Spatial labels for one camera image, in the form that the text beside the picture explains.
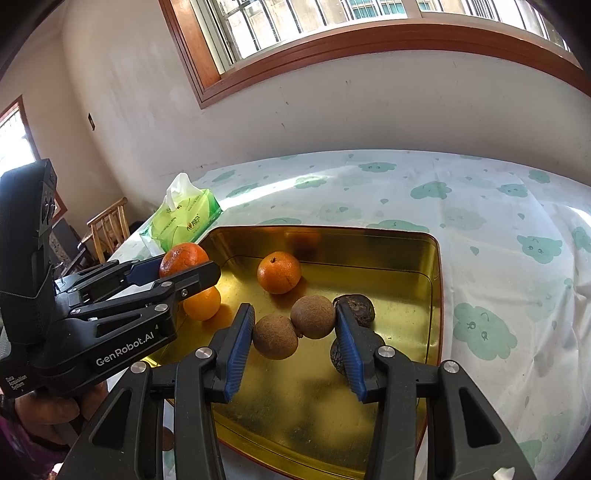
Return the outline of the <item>purple patterned sleeve forearm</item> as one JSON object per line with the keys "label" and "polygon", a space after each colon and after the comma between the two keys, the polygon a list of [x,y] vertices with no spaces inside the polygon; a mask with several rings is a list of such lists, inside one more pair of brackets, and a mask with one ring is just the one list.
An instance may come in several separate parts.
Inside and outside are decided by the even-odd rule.
{"label": "purple patterned sleeve forearm", "polygon": [[30,437],[17,421],[1,418],[2,479],[48,479],[68,452],[68,445]]}

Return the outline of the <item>person's left hand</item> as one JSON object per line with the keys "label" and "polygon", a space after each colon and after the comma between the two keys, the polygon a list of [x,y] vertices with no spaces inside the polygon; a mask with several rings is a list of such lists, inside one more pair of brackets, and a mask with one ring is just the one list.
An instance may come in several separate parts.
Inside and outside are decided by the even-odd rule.
{"label": "person's left hand", "polygon": [[15,401],[15,408],[23,425],[32,431],[37,427],[69,423],[79,415],[89,420],[105,400],[107,393],[107,384],[101,382],[91,387],[79,401],[27,394]]}

